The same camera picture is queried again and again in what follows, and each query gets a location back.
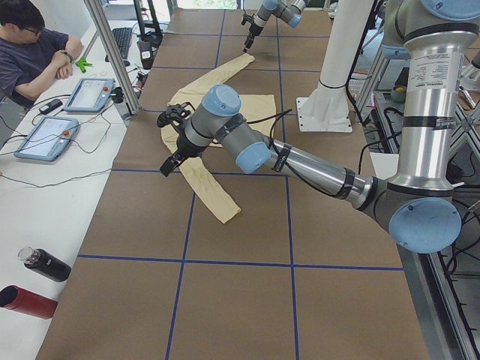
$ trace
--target beige cloth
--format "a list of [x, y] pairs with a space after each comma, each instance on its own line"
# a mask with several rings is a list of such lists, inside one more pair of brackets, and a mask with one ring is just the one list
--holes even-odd
[[[241, 69], [253, 62], [252, 55], [243, 54], [238, 58], [217, 67], [199, 79], [181, 88], [173, 96], [170, 104], [190, 102], [198, 107], [200, 102], [212, 86], [226, 82]], [[275, 98], [273, 95], [240, 95], [241, 114], [248, 120], [258, 120], [275, 114]], [[274, 119], [254, 124], [252, 128], [268, 134]], [[173, 153], [176, 151], [177, 133], [171, 126], [161, 129], [161, 137], [166, 147]], [[218, 184], [213, 175], [205, 168], [202, 159], [192, 157], [181, 166], [180, 171], [192, 187], [195, 194], [203, 201], [213, 215], [225, 224], [240, 212], [239, 206], [232, 197]]]

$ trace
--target man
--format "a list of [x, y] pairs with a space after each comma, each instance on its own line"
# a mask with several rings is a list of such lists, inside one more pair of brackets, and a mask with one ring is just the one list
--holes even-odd
[[80, 55], [76, 37], [45, 28], [29, 0], [0, 0], [0, 91], [31, 107], [55, 79], [72, 74]]

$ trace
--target dark blue t-shirt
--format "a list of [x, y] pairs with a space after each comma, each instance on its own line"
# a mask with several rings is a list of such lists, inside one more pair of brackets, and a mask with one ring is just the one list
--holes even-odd
[[0, 38], [0, 89], [26, 107], [33, 102], [15, 91], [15, 87], [30, 83], [45, 70], [53, 54], [63, 50], [68, 35], [44, 29], [36, 43], [11, 43]]

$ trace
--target blue joint cap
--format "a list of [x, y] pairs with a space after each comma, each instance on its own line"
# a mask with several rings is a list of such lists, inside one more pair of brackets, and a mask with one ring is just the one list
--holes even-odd
[[461, 217], [450, 202], [425, 197], [399, 208], [390, 219], [388, 232], [407, 250], [431, 254], [454, 242], [461, 227]]
[[245, 174], [251, 174], [261, 167], [272, 156], [264, 142], [254, 142], [238, 154], [235, 164], [242, 169]]
[[296, 28], [297, 25], [300, 23], [300, 20], [302, 20], [302, 15], [294, 15], [293, 18], [288, 22], [288, 26], [292, 28]]
[[400, 59], [407, 60], [410, 59], [410, 53], [407, 49], [401, 46], [392, 46], [392, 45], [382, 45], [382, 54], [385, 59]]
[[263, 0], [262, 6], [268, 11], [273, 11], [277, 8], [278, 1], [277, 0]]
[[239, 113], [242, 101], [239, 93], [228, 85], [215, 85], [202, 99], [203, 107], [216, 116], [228, 117]]
[[473, 20], [480, 16], [479, 0], [421, 0], [427, 11], [448, 21]]

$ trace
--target black keyboard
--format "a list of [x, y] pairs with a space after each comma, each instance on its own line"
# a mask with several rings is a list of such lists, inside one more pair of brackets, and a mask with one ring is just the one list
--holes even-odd
[[[120, 50], [121, 58], [126, 65], [128, 63], [128, 50], [130, 49], [130, 40], [132, 38], [132, 28], [114, 28], [112, 30], [113, 37], [117, 43], [118, 50]], [[108, 55], [105, 56], [105, 61], [108, 62]]]

